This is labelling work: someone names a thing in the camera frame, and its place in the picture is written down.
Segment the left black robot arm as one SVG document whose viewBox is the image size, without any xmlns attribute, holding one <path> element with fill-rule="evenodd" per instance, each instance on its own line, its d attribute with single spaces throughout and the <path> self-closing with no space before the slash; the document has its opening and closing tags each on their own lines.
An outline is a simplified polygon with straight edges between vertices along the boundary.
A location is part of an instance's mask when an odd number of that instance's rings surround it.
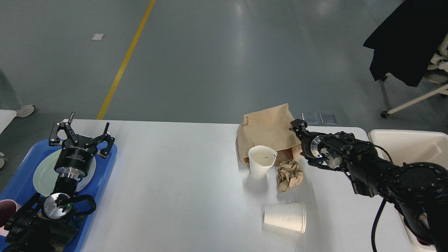
<svg viewBox="0 0 448 252">
<path fill-rule="evenodd" d="M 77 186 L 92 173 L 96 156 L 108 158 L 115 138 L 108 132 L 109 123 L 94 138 L 75 133 L 71 126 L 74 115 L 67 122 L 55 122 L 48 139 L 49 146 L 60 148 L 52 192 L 48 196 L 35 193 L 6 221 L 5 252 L 55 252 L 64 248 L 96 211 L 95 197 L 80 194 Z"/>
</svg>

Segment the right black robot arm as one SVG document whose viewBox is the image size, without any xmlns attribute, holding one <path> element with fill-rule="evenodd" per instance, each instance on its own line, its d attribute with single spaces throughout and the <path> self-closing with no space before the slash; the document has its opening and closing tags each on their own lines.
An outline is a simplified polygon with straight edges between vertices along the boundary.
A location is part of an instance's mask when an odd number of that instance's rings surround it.
<svg viewBox="0 0 448 252">
<path fill-rule="evenodd" d="M 307 122 L 295 119 L 290 130 L 301 142 L 301 156 L 308 164 L 323 170 L 341 171 L 351 182 L 355 194 L 382 197 L 372 231 L 372 250 L 376 251 L 376 228 L 387 202 L 404 218 L 406 227 L 437 252 L 448 250 L 447 170 L 431 162 L 403 163 L 379 157 L 378 145 L 355 138 L 344 131 L 321 133 L 307 130 Z"/>
</svg>

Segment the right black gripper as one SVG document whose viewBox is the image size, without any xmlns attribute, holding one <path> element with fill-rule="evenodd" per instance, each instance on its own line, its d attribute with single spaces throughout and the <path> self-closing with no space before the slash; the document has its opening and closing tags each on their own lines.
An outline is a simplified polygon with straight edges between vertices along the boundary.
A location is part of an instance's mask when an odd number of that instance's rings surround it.
<svg viewBox="0 0 448 252">
<path fill-rule="evenodd" d="M 290 131 L 301 141 L 301 156 L 307 160 L 310 165 L 325 165 L 325 160 L 320 154 L 319 146 L 321 137 L 325 133 L 307 131 L 307 122 L 301 119 L 295 119 L 290 122 Z"/>
</svg>

